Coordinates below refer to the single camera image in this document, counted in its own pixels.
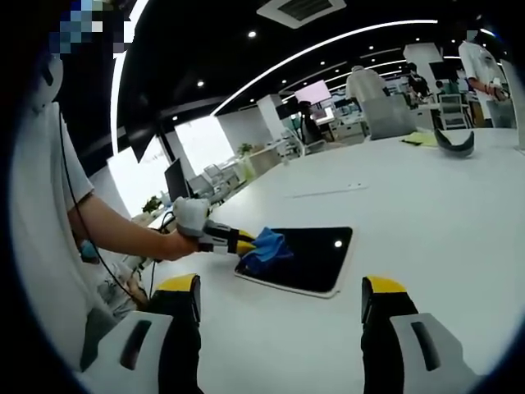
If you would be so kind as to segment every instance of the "dark curved object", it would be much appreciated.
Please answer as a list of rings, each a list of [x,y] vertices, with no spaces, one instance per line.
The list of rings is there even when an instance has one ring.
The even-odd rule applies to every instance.
[[[437,145],[440,149],[448,154],[449,156],[454,156],[456,158],[466,158],[474,151],[474,132],[471,131],[468,138],[459,145],[452,145],[450,140],[445,137],[441,131],[435,129],[434,135],[436,136]]]

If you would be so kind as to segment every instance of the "tablet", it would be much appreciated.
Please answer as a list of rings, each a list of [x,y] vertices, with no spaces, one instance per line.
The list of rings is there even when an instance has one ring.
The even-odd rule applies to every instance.
[[[274,263],[263,273],[251,273],[242,262],[235,275],[262,285],[308,296],[330,298],[340,289],[350,258],[354,231],[350,227],[275,228],[285,237],[294,257]]]

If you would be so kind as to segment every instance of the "wire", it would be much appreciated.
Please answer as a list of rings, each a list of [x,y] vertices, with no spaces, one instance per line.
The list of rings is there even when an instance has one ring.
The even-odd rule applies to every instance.
[[[175,217],[175,214],[173,211],[169,211],[164,213],[164,218],[162,218],[161,226],[159,228],[159,231],[162,232],[164,230],[164,221],[166,220],[167,216],[171,215]],[[151,293],[153,293],[153,279],[155,278],[155,267],[157,266],[157,260],[153,261],[153,266],[151,268],[151,282],[149,283],[149,295],[148,298],[151,300]]]
[[[105,267],[105,269],[107,270],[107,272],[111,275],[111,277],[113,278],[113,280],[115,281],[115,283],[137,304],[137,305],[143,305],[142,302],[140,302],[140,300],[138,300],[137,298],[133,297],[131,295],[131,293],[129,291],[127,291],[124,286],[118,281],[118,279],[116,278],[116,276],[112,273],[112,270],[109,269],[109,267],[107,266],[106,262],[104,261],[103,257],[100,255],[100,252],[98,251],[98,247],[94,244],[92,238],[91,238],[91,235],[89,234],[89,230],[88,230],[88,227],[86,226],[85,224],[85,221],[84,221],[84,218],[82,218],[82,214],[80,213],[80,209],[79,209],[79,205],[76,201],[76,198],[75,198],[75,194],[73,193],[73,187],[71,186],[71,179],[70,179],[70,176],[69,176],[69,170],[67,169],[67,161],[66,161],[66,151],[64,149],[64,135],[62,134],[63,131],[62,131],[62,112],[60,110],[60,108],[58,109],[58,128],[60,130],[60,144],[62,146],[62,161],[64,162],[64,170],[66,171],[66,178],[67,178],[67,185],[69,187],[69,191],[71,193],[71,198],[73,199],[73,203],[75,205],[75,209],[76,209],[76,213],[78,214],[79,216],[79,219],[80,219],[80,222],[82,223],[82,227],[84,228],[85,230],[85,234],[86,236],[88,237],[88,241],[91,242],[91,244],[93,245],[93,247],[95,248],[95,251],[97,252],[97,256],[98,258],[100,259],[100,262],[102,263],[102,265]]]

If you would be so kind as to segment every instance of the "black ceiling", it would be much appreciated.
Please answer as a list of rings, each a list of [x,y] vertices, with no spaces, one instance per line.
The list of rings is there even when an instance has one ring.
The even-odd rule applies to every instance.
[[[433,5],[402,0],[346,2],[345,9],[293,30],[259,16],[256,11],[263,2],[149,0],[126,56],[119,95],[119,126],[144,126],[167,108],[173,108],[178,122],[209,115],[224,98],[278,62],[351,30],[392,21],[441,21],[450,18],[453,11],[451,7],[457,11],[457,7],[463,6],[467,13],[477,11],[472,5],[466,7],[465,1],[452,0],[432,2]],[[257,36],[249,39],[248,32],[252,30],[257,32]],[[450,41],[454,37],[457,39],[456,44]],[[324,69],[328,70],[306,79],[306,82],[337,76],[336,69],[331,68],[337,63],[345,62],[337,67],[339,74],[348,72],[355,64],[370,66],[372,57],[360,57],[402,48],[405,44],[414,43],[416,38],[420,38],[421,42],[435,42],[443,46],[445,55],[453,56],[458,54],[457,47],[461,39],[458,33],[443,25],[396,26],[357,34],[284,65],[243,92],[219,114],[244,108],[250,105],[250,99],[276,94],[283,87]],[[484,39],[487,47],[498,57],[501,48],[496,41],[489,36]],[[375,64],[401,60],[402,49],[377,54],[373,58]],[[377,71],[394,71],[398,67],[384,66]],[[92,100],[98,100],[93,102],[95,106],[109,104],[111,78],[107,76],[112,75],[112,66],[107,68],[103,88],[89,96]],[[197,86],[199,80],[204,81],[203,87]],[[339,78],[328,86],[334,87],[344,82],[345,78]],[[291,86],[289,90],[302,84]],[[100,110],[100,113],[102,115],[96,115],[92,111],[91,121],[96,116],[102,116],[103,121],[98,123],[101,126],[77,126],[76,131],[71,130],[70,126],[71,138],[80,152],[86,151],[94,141],[107,138],[109,108]],[[103,151],[111,153],[107,147]],[[98,152],[90,156],[100,162],[105,160],[106,155]],[[84,157],[84,161],[87,163],[89,158]]]

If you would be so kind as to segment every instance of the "air vent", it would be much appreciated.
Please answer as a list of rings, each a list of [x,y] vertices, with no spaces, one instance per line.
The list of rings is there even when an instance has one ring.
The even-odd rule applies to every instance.
[[[345,7],[345,0],[270,0],[257,13],[292,29],[298,29]]]

